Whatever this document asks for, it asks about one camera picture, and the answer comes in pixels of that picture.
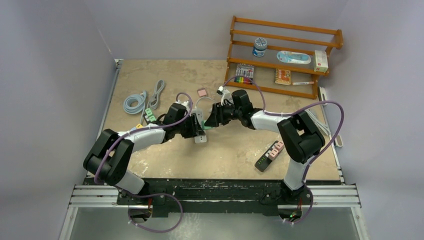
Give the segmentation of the white power strip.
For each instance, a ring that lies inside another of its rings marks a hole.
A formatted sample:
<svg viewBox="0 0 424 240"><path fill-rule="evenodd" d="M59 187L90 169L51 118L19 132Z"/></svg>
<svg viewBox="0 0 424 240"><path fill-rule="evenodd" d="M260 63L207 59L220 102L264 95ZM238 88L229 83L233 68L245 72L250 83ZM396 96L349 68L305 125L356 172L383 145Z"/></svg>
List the white power strip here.
<svg viewBox="0 0 424 240"><path fill-rule="evenodd" d="M200 144L200 143L206 143L207 142L207 136L206 136L206 132L204 130L203 127L203 111L201 109L195 109L194 114L196 116L196 120L197 120L197 135L194 137L194 142L196 144Z"/></svg>

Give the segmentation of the black power strip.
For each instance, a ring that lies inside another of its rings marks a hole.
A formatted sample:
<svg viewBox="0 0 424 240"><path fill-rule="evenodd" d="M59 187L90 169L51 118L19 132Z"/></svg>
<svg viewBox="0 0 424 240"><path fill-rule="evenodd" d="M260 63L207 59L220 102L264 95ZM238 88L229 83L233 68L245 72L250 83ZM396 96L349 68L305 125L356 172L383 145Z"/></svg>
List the black power strip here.
<svg viewBox="0 0 424 240"><path fill-rule="evenodd" d="M144 112L143 112L143 114L141 115L141 120L140 120L140 124L142 125L142 126L146 126L146 125L148 125L148 124L150 124L150 123L152 123L152 122L149 122L149 116L147 116L146 114L145 114L145 110L144 110Z"/></svg>
<svg viewBox="0 0 424 240"><path fill-rule="evenodd" d="M263 173L270 166L270 164L278 157L278 155L283 151L284 148L284 143L282 141L276 140L256 161L256 163L254 164L255 168Z"/></svg>

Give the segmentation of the green charger plug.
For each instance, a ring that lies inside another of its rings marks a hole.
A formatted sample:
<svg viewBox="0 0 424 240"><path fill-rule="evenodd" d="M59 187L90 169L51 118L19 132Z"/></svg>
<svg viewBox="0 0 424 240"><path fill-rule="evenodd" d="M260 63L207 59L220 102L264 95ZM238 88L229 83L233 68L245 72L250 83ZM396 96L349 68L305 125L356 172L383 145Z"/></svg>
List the green charger plug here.
<svg viewBox="0 0 424 240"><path fill-rule="evenodd" d="M206 125L203 125L202 127L203 127L203 129L204 129L204 130L210 130L210 129L213 129L213 127L211 127L211 126L206 126Z"/></svg>

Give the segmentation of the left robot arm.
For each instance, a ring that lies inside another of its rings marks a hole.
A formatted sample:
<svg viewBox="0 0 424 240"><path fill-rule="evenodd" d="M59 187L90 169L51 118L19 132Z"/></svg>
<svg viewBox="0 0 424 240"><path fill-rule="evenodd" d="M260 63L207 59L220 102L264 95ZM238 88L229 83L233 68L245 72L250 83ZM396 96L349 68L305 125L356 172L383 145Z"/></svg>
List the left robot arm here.
<svg viewBox="0 0 424 240"><path fill-rule="evenodd" d="M152 145L170 141L176 135L184 139L204 135L197 114L181 103L173 103L167 113L147 126L127 132L103 130L83 161L83 168L97 182L129 192L138 205L149 199L149 183L129 169L131 155Z"/></svg>

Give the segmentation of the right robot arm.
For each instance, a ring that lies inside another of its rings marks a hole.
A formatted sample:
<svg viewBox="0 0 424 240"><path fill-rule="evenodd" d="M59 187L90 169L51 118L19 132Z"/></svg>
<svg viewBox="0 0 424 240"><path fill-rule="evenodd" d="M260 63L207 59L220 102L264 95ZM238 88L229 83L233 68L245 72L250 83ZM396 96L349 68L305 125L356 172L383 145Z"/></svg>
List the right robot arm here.
<svg viewBox="0 0 424 240"><path fill-rule="evenodd" d="M310 116L304 111L284 115L266 114L262 108L254 107L248 93L239 89L212 106L211 114L205 121L207 127L217 128L231 120L238 120L252 130L266 130L279 133L290 157L288 170L281 184L280 196L288 204L300 198L304 186L307 165L325 146L325 138Z"/></svg>

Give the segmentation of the green plug on left strip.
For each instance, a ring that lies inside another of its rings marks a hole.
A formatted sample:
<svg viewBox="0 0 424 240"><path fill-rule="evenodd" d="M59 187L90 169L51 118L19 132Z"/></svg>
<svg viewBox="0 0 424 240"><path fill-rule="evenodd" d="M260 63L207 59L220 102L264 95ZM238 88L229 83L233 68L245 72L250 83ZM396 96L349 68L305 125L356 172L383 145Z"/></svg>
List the green plug on left strip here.
<svg viewBox="0 0 424 240"><path fill-rule="evenodd" d="M146 110L145 110L145 114L147 115L147 116L152 116L153 115L153 112L152 112L152 110L150 109L150 108L147 108Z"/></svg>

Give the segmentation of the marker pen set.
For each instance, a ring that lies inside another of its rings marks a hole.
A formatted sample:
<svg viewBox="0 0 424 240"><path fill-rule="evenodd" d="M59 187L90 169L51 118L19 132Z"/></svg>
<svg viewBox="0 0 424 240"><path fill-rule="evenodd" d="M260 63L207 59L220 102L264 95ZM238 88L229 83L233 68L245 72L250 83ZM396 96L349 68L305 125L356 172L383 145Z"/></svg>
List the marker pen set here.
<svg viewBox="0 0 424 240"><path fill-rule="evenodd" d="M253 65L238 63L235 69L235 83L252 85L255 67Z"/></svg>

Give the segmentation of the small orange notebook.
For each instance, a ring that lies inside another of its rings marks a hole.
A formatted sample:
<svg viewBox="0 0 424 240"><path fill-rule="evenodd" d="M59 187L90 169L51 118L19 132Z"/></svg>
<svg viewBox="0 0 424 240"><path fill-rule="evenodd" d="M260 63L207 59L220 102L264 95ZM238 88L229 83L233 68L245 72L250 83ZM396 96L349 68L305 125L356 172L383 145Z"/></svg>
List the small orange notebook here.
<svg viewBox="0 0 424 240"><path fill-rule="evenodd" d="M291 71L281 68L275 69L274 83L289 86L292 84Z"/></svg>

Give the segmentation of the blue white jar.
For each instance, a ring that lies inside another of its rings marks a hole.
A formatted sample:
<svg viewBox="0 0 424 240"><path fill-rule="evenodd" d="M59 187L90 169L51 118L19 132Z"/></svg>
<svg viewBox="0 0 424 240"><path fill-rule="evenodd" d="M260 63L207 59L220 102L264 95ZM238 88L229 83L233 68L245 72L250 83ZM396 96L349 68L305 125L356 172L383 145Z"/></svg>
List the blue white jar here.
<svg viewBox="0 0 424 240"><path fill-rule="evenodd" d="M253 42L252 54L255 57L263 57L268 47L268 41L263 37L258 37Z"/></svg>

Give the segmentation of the wooden shelf rack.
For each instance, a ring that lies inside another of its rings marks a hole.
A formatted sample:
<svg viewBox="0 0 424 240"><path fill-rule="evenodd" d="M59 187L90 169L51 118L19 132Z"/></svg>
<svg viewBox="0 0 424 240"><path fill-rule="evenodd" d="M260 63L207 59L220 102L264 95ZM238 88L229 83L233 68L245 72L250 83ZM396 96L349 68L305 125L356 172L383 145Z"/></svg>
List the wooden shelf rack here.
<svg viewBox="0 0 424 240"><path fill-rule="evenodd" d="M254 66L252 85L228 82L229 86L255 89L263 92L316 99L319 96L318 80L330 73L314 71L315 50L325 51L327 60L332 49L341 49L344 44L342 30L278 23L233 16L230 25L230 43L227 53L225 79L236 77L237 64ZM252 54L256 38L267 40L263 57ZM277 59L279 51L308 54L309 64L283 63ZM314 81L312 85L281 85L275 83L275 69L291 71L291 83Z"/></svg>

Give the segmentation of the blue oval package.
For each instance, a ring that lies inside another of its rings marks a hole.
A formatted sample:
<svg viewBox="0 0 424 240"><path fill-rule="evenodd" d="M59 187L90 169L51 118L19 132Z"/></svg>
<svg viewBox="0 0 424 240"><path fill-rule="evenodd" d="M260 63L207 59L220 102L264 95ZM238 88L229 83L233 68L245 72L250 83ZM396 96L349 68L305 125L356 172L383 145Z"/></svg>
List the blue oval package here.
<svg viewBox="0 0 424 240"><path fill-rule="evenodd" d="M282 50L276 54L276 58L286 64L308 65L312 59L308 54Z"/></svg>

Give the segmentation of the white pen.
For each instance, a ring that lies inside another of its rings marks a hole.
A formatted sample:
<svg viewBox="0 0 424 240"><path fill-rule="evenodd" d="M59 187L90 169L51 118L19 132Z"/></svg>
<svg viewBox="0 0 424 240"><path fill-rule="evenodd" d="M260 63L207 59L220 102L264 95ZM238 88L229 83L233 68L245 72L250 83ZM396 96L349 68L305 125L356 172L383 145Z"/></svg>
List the white pen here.
<svg viewBox="0 0 424 240"><path fill-rule="evenodd" d="M313 85L314 81L302 81L302 82L292 82L293 86L302 86L302 85Z"/></svg>

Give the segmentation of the white red box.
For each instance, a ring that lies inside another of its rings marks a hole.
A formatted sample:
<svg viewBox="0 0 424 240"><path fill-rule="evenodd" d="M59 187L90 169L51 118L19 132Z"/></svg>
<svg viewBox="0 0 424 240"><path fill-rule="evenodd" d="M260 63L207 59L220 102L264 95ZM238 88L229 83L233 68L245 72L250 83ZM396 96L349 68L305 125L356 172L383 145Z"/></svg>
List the white red box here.
<svg viewBox="0 0 424 240"><path fill-rule="evenodd" d="M327 53L322 50L315 50L313 70L315 72L326 73L328 68L329 64Z"/></svg>

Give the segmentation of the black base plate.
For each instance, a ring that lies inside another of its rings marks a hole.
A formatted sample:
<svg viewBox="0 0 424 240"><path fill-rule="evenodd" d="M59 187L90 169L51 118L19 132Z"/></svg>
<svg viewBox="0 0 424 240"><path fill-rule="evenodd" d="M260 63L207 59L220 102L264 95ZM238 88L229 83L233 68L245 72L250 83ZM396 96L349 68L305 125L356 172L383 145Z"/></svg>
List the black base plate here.
<svg viewBox="0 0 424 240"><path fill-rule="evenodd" d="M153 217L170 213L262 214L301 217L314 204L308 187L282 188L282 180L147 178L149 194L120 190L119 206L150 209Z"/></svg>

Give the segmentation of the white wall clip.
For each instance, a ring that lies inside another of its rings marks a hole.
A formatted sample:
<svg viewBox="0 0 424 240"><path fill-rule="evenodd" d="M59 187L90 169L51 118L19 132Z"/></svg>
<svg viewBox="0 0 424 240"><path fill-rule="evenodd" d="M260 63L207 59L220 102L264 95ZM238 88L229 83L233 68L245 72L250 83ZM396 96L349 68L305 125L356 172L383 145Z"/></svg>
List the white wall clip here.
<svg viewBox="0 0 424 240"><path fill-rule="evenodd" d="M334 145L336 147L338 147L338 148L342 148L343 147L343 139L342 139L342 137L339 134L335 137Z"/></svg>
<svg viewBox="0 0 424 240"><path fill-rule="evenodd" d="M325 101L326 100L326 91L323 87L318 87L318 94L319 94L319 99L320 101Z"/></svg>

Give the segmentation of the lower white wall clip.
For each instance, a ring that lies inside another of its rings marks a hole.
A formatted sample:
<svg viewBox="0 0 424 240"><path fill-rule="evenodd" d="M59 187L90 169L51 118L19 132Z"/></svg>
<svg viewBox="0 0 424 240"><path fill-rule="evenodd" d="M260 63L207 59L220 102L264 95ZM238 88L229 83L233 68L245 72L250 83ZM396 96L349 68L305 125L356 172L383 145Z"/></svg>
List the lower white wall clip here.
<svg viewBox="0 0 424 240"><path fill-rule="evenodd" d="M342 139L342 137L339 134L335 137L334 145L336 147L338 147L338 148L342 148L343 147L343 139Z"/></svg>

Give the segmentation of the aluminium rail frame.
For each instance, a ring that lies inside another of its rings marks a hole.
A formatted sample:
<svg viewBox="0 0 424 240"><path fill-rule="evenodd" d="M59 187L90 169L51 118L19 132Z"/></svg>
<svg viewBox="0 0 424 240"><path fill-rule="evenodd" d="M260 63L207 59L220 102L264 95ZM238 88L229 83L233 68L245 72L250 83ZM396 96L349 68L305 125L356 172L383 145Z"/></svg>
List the aluminium rail frame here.
<svg viewBox="0 0 424 240"><path fill-rule="evenodd" d="M179 203L162 199L156 218L183 211L179 232L200 217L214 223L218 214L253 217L263 221L264 235L276 240L367 240L369 238L361 210L357 187L339 180L308 182L310 203L287 204L277 199L272 205L260 204L264 191L279 188L277 180L155 178L153 186L173 194ZM74 187L63 224L62 240L104 240L107 228L119 239L135 234L136 226L116 222L112 210L146 211L138 199L123 196L119 190L95 184L87 176L82 185Z"/></svg>

